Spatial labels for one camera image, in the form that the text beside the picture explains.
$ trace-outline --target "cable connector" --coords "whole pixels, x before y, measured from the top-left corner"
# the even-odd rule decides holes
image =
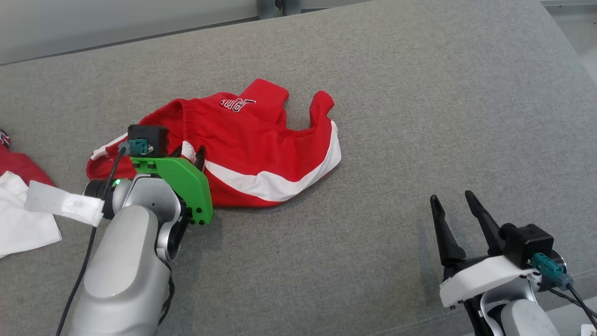
[[[153,151],[153,146],[148,144],[147,139],[135,139],[121,142],[118,145],[118,151],[122,148],[125,149],[124,155],[129,156],[146,155]]]
[[[564,272],[564,269],[560,267],[555,261],[551,260],[548,256],[543,253],[535,253],[533,256],[533,267],[536,268],[542,276],[549,278],[553,281],[559,289],[566,291],[568,285],[574,284],[574,279]]]

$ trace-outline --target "embroidered logo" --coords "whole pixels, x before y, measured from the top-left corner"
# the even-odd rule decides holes
[[[249,103],[256,103],[255,100],[251,99],[224,99],[220,102],[220,106],[224,106],[225,108],[231,110],[232,112],[240,112],[241,108]]]

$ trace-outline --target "white label with number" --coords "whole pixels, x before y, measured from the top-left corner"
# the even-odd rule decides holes
[[[597,331],[593,325],[583,324],[580,327],[580,336],[597,336]]]

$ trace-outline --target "gray fabric surface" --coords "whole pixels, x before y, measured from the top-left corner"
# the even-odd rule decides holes
[[[160,335],[466,334],[441,307],[429,209],[435,193],[484,253],[466,189],[555,236],[597,295],[597,88],[539,1],[374,1],[3,66],[0,126],[80,193],[91,151],[127,125],[258,77],[290,91],[295,129],[329,92],[343,160],[283,205],[192,227]],[[90,231],[58,222],[62,242],[0,259],[0,334],[53,334]]]

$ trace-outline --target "red garment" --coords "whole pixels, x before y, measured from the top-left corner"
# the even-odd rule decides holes
[[[286,128],[286,89],[255,80],[240,96],[216,93],[202,99],[176,99],[139,124],[169,129],[168,152],[182,146],[182,157],[195,161],[205,145],[205,175],[215,206],[261,207],[297,195],[329,173],[341,159],[336,124],[327,117],[334,101],[324,91],[313,97],[310,128]],[[118,144],[126,135],[93,152],[89,178],[107,178]],[[115,176],[132,178],[123,158]]]
[[[19,175],[27,185],[30,181],[38,181],[54,186],[48,175],[44,173],[27,155],[13,153],[0,143],[0,176],[6,171]]]

